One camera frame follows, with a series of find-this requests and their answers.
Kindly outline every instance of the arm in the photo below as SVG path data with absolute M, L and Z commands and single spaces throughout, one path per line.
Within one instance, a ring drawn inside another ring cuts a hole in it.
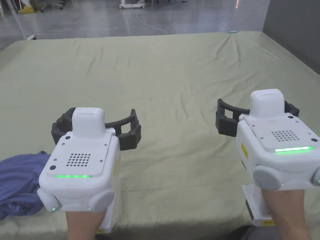
M 94 240 L 106 215 L 104 212 L 66 212 L 68 240 Z
M 304 190 L 262 190 L 262 195 L 282 240 L 311 240 L 304 216 Z

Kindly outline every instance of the gray concrete floor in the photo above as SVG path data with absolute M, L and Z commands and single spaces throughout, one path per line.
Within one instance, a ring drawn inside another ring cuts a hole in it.
M 19 16 L 27 33 L 38 39 L 161 35 L 147 28 L 132 14 L 119 9 L 120 0 L 67 1 L 63 10 L 48 8 Z M 232 30 L 261 31 L 270 0 L 160 0 L 151 6 L 133 11 L 146 24 L 168 34 L 227 32 Z M 0 49 L 20 40 L 15 22 L 7 13 L 0 17 Z

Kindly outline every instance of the ventilation holes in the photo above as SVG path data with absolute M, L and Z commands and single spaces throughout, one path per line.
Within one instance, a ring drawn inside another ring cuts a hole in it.
M 278 140 L 278 142 L 300 140 L 300 138 L 298 138 L 292 130 L 273 131 L 271 133 Z
M 70 167 L 86 167 L 89 163 L 89 158 L 91 156 L 91 153 L 71 153 L 69 159 L 67 159 L 66 166 Z

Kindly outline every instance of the power cord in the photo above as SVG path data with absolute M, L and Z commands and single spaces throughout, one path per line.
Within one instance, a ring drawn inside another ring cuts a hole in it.
M 160 30 L 160 29 L 157 29 L 157 28 L 153 28 L 153 27 L 145 24 L 144 22 L 142 22 L 142 21 L 138 18 L 138 16 L 137 16 L 136 14 L 134 14 L 134 12 L 133 12 L 133 7 L 132 7 L 131 9 L 132 9 L 132 14 L 133 14 L 133 15 L 136 17 L 136 19 L 138 19 L 141 23 L 143 23 L 144 25 L 146 25 L 146 26 L 149 27 L 149 28 L 152 28 L 153 30 L 160 31 L 160 32 L 163 32 L 163 33 L 165 33 L 166 35 L 168 35 L 167 32 L 165 32 L 165 31 L 163 31 L 163 30 Z

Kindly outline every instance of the blue cloth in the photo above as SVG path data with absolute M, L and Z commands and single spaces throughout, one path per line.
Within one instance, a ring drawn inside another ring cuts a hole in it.
M 50 155 L 23 154 L 0 162 L 0 220 L 33 215 L 43 204 L 37 194 L 39 176 Z

